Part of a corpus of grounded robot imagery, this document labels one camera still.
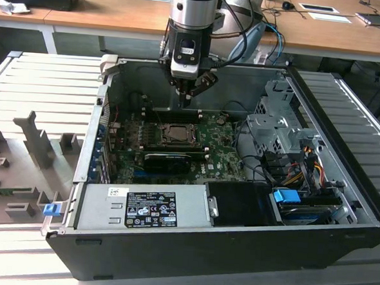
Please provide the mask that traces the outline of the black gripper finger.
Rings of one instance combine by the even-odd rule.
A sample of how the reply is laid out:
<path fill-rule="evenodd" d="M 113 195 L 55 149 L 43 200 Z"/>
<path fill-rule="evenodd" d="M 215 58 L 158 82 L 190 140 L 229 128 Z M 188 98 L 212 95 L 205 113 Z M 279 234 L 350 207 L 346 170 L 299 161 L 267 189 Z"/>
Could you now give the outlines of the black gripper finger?
<path fill-rule="evenodd" d="M 184 101 L 185 101 L 184 80 L 171 77 L 169 79 L 169 83 L 175 89 L 175 93 L 178 97 L 178 107 L 183 108 Z"/>
<path fill-rule="evenodd" d="M 201 95 L 206 90 L 212 88 L 217 82 L 218 77 L 212 72 L 205 72 L 195 81 L 188 81 L 184 107 L 188 107 L 191 104 L 193 97 Z"/>

